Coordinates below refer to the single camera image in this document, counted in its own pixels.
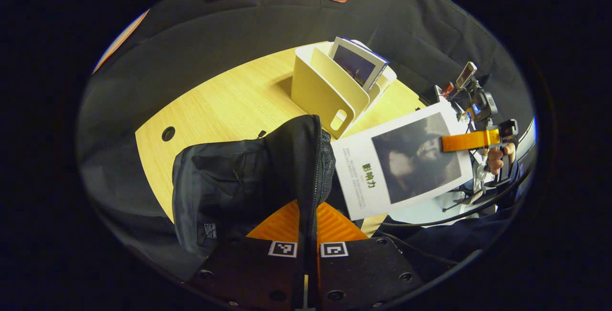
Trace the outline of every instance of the wooden table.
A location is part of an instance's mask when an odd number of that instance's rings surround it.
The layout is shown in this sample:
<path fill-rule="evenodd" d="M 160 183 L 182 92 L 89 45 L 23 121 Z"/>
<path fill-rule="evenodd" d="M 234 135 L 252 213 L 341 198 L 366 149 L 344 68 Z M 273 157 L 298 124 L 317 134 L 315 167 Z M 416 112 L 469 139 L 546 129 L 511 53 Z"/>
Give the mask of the wooden table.
<path fill-rule="evenodd" d="M 255 139 L 262 130 L 270 133 L 306 114 L 291 100 L 294 62 L 292 48 L 234 67 L 183 94 L 138 128 L 136 143 L 144 173 L 172 222 L 172 167 L 181 150 L 202 143 Z M 424 107 L 416 93 L 395 80 L 344 137 Z M 170 126 L 175 135 L 164 141 L 162 133 Z M 362 228 L 371 236 L 383 219 L 382 215 L 366 219 Z"/>

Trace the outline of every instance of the ribbed orange surface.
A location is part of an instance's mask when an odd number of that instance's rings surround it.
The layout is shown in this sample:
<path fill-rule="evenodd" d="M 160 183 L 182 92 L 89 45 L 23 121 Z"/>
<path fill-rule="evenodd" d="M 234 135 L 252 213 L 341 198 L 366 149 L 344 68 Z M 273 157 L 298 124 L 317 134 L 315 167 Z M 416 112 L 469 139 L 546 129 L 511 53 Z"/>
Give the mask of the ribbed orange surface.
<path fill-rule="evenodd" d="M 297 200 L 294 200 L 275 211 L 273 215 L 254 228 L 247 237 L 297 243 L 299 214 Z M 323 202 L 317 208 L 317 230 L 317 250 L 320 243 L 368 239 L 355 224 L 327 202 Z"/>

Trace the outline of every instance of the finger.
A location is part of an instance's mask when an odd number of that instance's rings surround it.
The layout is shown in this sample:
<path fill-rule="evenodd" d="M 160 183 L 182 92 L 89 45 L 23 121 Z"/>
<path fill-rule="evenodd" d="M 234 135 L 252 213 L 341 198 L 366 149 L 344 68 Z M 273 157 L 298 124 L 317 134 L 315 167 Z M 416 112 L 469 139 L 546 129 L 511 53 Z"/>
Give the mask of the finger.
<path fill-rule="evenodd" d="M 510 158 L 510 162 L 514 163 L 514 157 L 516 156 L 516 148 L 514 147 L 514 143 L 509 143 L 503 148 L 503 151 Z"/>
<path fill-rule="evenodd" d="M 499 170 L 503 167 L 503 161 L 501 160 L 489 160 L 489 170 L 494 175 L 499 173 Z"/>
<path fill-rule="evenodd" d="M 502 156 L 503 156 L 503 153 L 499 150 L 498 147 L 494 147 L 489 150 L 489 154 L 488 154 L 489 160 L 500 160 Z"/>

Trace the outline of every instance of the cable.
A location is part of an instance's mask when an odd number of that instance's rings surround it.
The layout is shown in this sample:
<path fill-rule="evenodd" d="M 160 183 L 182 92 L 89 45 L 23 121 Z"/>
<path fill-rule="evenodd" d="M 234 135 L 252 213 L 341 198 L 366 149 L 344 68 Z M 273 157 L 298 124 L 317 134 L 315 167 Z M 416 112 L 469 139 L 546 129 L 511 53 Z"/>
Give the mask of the cable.
<path fill-rule="evenodd" d="M 410 223 L 406 223 L 406 224 L 391 224 L 391 223 L 381 223 L 387 226 L 397 226 L 397 227 L 417 227 L 417 226 L 433 226 L 433 225 L 437 225 L 437 224 L 444 224 L 444 223 L 448 223 L 451 222 L 453 220 L 457 220 L 457 219 L 461 219 L 461 218 L 465 218 L 468 215 L 472 215 L 474 213 L 476 213 L 477 211 L 482 211 L 483 209 L 486 209 L 488 207 L 490 207 L 491 205 L 495 204 L 496 202 L 498 202 L 499 200 L 501 200 L 501 198 L 503 198 L 505 195 L 507 195 L 507 193 L 509 193 L 512 188 L 515 185 L 519 185 L 521 184 L 525 178 L 527 178 L 527 176 L 529 176 L 529 174 L 531 173 L 531 169 L 532 167 L 530 167 L 517 181 L 513 182 L 506 190 L 502 191 L 501 193 L 499 193 L 499 195 L 495 196 L 494 198 L 492 198 L 491 200 L 489 200 L 489 202 L 485 202 L 484 204 L 470 210 L 470 211 L 466 211 L 463 214 L 459 214 L 459 215 L 455 215 L 454 217 L 450 217 L 448 219 L 445 220 L 438 220 L 437 222 L 430 222 L 430 223 L 422 223 L 422 224 L 410 224 Z"/>
<path fill-rule="evenodd" d="M 398 237 L 395 237 L 395 235 L 392 235 L 392 234 L 389 234 L 389 233 L 385 233 L 385 232 L 382 232 L 382 231 L 381 231 L 381 233 L 386 235 L 387 237 L 393 239 L 394 241 L 398 241 L 398 242 L 406 245 L 407 247 L 415 250 L 416 252 L 418 252 L 419 254 L 422 254 L 425 257 L 429 257 L 429 258 L 435 259 L 436 261 L 440 261 L 440 262 L 446 263 L 448 265 L 458 265 L 459 264 L 459 262 L 453 261 L 452 259 L 446 259 L 446 258 L 439 257 L 439 256 L 436 256 L 436 255 L 433 255 L 433 254 L 427 254 L 427 252 L 423 252 L 422 250 L 419 250 L 419 249 L 415 248 L 414 246 L 411 246 L 410 244 L 406 243 L 405 241 L 402 241 L 402 239 L 399 239 Z"/>

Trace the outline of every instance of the white paper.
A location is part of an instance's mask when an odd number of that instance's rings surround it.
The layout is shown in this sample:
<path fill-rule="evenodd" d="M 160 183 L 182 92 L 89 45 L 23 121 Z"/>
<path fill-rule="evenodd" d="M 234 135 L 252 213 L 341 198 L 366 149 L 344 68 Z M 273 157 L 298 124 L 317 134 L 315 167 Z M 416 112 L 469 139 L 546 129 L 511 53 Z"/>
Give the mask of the white paper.
<path fill-rule="evenodd" d="M 350 219 L 409 207 L 470 180 L 468 151 L 442 152 L 441 147 L 440 137 L 463 133 L 465 125 L 444 101 L 334 141 Z"/>

